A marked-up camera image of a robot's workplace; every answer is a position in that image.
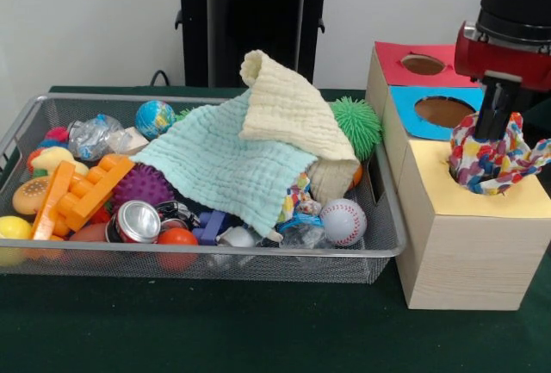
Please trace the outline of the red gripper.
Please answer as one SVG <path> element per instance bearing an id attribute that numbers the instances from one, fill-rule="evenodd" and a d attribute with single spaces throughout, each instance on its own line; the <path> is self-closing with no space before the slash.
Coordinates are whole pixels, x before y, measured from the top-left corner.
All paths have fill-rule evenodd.
<path id="1" fill-rule="evenodd" d="M 459 35 L 455 44 L 455 71 L 482 79 L 484 99 L 478 113 L 475 138 L 503 138 L 521 85 L 529 90 L 550 89 L 550 56 L 500 47 Z M 489 77 L 488 71 L 505 78 Z"/>

